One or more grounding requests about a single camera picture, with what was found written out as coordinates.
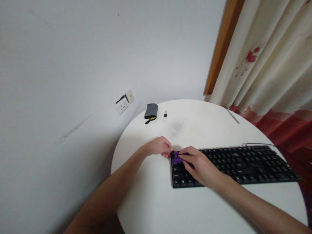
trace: cable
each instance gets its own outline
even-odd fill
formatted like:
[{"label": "cable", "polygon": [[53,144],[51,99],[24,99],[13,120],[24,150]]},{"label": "cable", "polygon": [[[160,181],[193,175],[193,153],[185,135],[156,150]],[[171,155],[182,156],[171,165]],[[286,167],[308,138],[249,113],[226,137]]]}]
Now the cable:
[{"label": "cable", "polygon": [[267,144],[267,143],[244,143],[243,145],[245,145],[247,147],[247,145],[271,145],[271,146],[274,146],[276,148],[280,147],[280,146],[276,146],[276,145],[272,145],[272,144]]}]

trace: right hand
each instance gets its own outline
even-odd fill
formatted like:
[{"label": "right hand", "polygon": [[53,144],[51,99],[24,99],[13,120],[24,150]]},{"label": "right hand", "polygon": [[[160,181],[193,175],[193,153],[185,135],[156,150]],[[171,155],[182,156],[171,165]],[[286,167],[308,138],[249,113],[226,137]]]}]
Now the right hand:
[{"label": "right hand", "polygon": [[212,162],[199,150],[194,147],[186,147],[179,152],[185,169],[202,185],[216,190],[226,179],[227,175],[222,173]]}]

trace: wall socket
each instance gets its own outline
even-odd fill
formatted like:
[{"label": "wall socket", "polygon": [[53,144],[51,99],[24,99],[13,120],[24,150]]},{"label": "wall socket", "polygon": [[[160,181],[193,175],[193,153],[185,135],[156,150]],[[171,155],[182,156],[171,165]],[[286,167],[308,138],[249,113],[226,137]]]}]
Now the wall socket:
[{"label": "wall socket", "polygon": [[127,92],[126,92],[126,96],[127,96],[127,99],[129,101],[129,104],[133,102],[134,100],[134,96],[133,96],[133,93],[132,93],[132,90],[129,89]]},{"label": "wall socket", "polygon": [[118,114],[122,114],[128,108],[128,106],[129,106],[129,103],[126,97],[123,97],[115,104],[115,108]]}]

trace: finger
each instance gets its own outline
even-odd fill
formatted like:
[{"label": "finger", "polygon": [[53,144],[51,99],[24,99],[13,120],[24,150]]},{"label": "finger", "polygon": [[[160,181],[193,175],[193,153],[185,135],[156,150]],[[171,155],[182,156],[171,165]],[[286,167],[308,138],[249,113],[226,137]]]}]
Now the finger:
[{"label": "finger", "polygon": [[199,151],[198,151],[197,149],[195,149],[194,147],[190,146],[190,147],[186,147],[186,148],[184,148],[183,150],[181,150],[181,151],[179,152],[179,154],[188,153],[188,154],[190,154],[190,155],[197,155],[198,152],[199,152]]},{"label": "finger", "polygon": [[186,161],[182,161],[182,162],[184,164],[185,169],[194,177],[195,175],[194,169]]},{"label": "finger", "polygon": [[163,137],[163,142],[165,143],[166,146],[173,149],[171,143],[165,137]]},{"label": "finger", "polygon": [[169,148],[167,145],[163,146],[163,152],[164,153],[171,153],[173,148]]},{"label": "finger", "polygon": [[192,155],[179,154],[179,158],[182,158],[183,160],[190,162],[191,164],[194,164],[195,162],[195,157]]}]

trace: red flower print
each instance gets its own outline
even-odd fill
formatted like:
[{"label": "red flower print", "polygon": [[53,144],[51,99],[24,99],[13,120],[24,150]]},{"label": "red flower print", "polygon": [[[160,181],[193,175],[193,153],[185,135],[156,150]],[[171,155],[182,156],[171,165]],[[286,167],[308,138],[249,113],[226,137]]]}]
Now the red flower print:
[{"label": "red flower print", "polygon": [[259,52],[260,50],[264,47],[265,43],[260,43],[259,46],[257,46],[254,49],[254,46],[256,45],[256,43],[250,48],[250,50],[244,55],[243,60],[241,61],[240,65],[236,67],[236,69],[238,69],[235,77],[237,77],[237,75],[241,72],[240,76],[243,76],[244,72],[248,70],[249,65],[253,62],[256,61],[257,57],[259,56]]}]

